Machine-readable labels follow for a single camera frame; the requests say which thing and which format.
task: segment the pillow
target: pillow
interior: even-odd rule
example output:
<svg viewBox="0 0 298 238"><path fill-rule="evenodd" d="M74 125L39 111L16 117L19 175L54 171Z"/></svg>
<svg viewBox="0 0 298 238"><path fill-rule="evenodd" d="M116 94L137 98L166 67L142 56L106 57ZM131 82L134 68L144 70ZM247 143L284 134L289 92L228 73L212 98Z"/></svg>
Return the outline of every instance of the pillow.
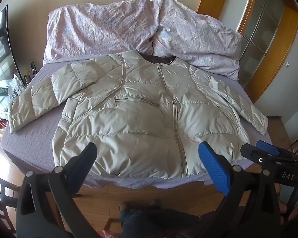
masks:
<svg viewBox="0 0 298 238"><path fill-rule="evenodd" d="M177 0L162 2L153 55L172 55L205 71L238 80L242 35Z"/></svg>
<svg viewBox="0 0 298 238"><path fill-rule="evenodd" d="M67 5L48 16L44 63L138 50L152 55L161 4L129 0Z"/></svg>

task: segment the shoe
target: shoe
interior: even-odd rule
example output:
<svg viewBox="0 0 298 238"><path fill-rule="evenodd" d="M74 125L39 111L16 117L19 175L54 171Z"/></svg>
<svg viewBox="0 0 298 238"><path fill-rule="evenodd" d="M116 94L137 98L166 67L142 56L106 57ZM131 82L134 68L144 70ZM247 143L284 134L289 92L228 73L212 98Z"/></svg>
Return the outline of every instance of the shoe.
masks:
<svg viewBox="0 0 298 238"><path fill-rule="evenodd" d="M124 209L130 209L130 205L127 202L122 202L119 205L119 213L122 212Z"/></svg>
<svg viewBox="0 0 298 238"><path fill-rule="evenodd" d="M159 199L152 200L150 202L149 206L159 206L159 207L161 207L162 206L161 200L159 200Z"/></svg>

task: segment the wooden floor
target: wooden floor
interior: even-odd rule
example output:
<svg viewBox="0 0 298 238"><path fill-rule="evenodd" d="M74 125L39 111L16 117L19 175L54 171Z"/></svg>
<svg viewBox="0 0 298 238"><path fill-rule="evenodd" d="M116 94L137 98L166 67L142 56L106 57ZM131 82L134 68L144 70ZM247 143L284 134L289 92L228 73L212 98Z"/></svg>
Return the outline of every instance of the wooden floor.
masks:
<svg viewBox="0 0 298 238"><path fill-rule="evenodd" d="M259 165L253 165L249 171L260 171ZM24 175L0 148L0 177L6 181L21 185ZM202 215L216 210L223 195L214 185L204 186L203 182L193 182L172 189L158 189L152 186L139 190L108 185L102 189L90 189L83 186L82 198L74 198L79 209L97 231L102 230L109 218L118 218L118 206L121 202L132 205L148 205L152 199L160 199L164 208L172 208L192 215ZM246 203L248 193L244 194L241 205ZM9 215L15 224L15 211L9 209ZM121 230L118 223L112 224L112 231Z"/></svg>

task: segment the jacket sleeve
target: jacket sleeve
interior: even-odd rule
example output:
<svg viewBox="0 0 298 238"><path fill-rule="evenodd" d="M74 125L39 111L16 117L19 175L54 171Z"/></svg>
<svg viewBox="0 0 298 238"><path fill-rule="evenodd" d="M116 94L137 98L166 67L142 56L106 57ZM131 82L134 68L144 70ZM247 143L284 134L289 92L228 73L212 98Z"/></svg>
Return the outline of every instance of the jacket sleeve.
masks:
<svg viewBox="0 0 298 238"><path fill-rule="evenodd" d="M209 87L223 97L245 120L250 122L262 135L267 131L268 118L264 116L253 104L242 98L228 85L210 76Z"/></svg>
<svg viewBox="0 0 298 238"><path fill-rule="evenodd" d="M101 60L68 64L16 97L8 106L11 134L119 66L116 60L107 59L108 70L103 70L98 66Z"/></svg>

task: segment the lavender bed sheet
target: lavender bed sheet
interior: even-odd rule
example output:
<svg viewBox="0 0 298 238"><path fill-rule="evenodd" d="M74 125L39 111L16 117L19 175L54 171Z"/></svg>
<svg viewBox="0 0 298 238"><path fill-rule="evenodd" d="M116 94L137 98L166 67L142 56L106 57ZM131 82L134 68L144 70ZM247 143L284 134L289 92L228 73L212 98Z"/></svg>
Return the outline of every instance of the lavender bed sheet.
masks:
<svg viewBox="0 0 298 238"><path fill-rule="evenodd" d="M45 77L50 76L56 70L70 62L59 62L45 64L38 74L31 81L29 86L33 86ZM237 91L242 97L250 101L249 97L237 81L233 81L228 77L211 74L214 78L225 82L231 89ZM9 125L7 125L2 140L1 147L8 152L14 163L23 171L37 170L38 172L50 172L54 166L52 138L56 131L59 120L61 119L62 111L65 103L50 112L39 117L37 120L29 123L14 134L10 134ZM250 143L255 145L258 140L263 140L271 144L268 133L262 136L255 128L246 120L241 118L241 123L244 126L250 138ZM240 160L238 164L246 169L252 162L244 159ZM203 181L205 184L212 183L209 175L202 174L190 177L161 179L161 178L97 178L88 175L85 185L89 187L103 187L110 183L117 186L129 188L141 188L147 185L153 185L158 188L171 188L185 184L192 181Z"/></svg>

